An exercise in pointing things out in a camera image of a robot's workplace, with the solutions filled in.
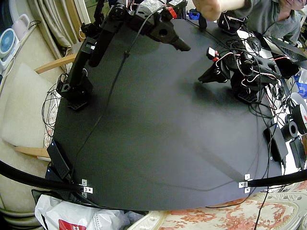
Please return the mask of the person's bare hand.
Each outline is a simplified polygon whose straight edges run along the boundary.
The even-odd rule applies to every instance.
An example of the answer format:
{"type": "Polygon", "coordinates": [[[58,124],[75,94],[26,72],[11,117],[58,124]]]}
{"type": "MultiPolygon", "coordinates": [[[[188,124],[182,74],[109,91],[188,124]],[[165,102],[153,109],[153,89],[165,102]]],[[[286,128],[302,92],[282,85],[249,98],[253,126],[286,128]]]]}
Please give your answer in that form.
{"type": "Polygon", "coordinates": [[[245,0],[193,0],[196,10],[208,21],[219,19],[222,12],[238,10],[246,5],[245,0]]]}

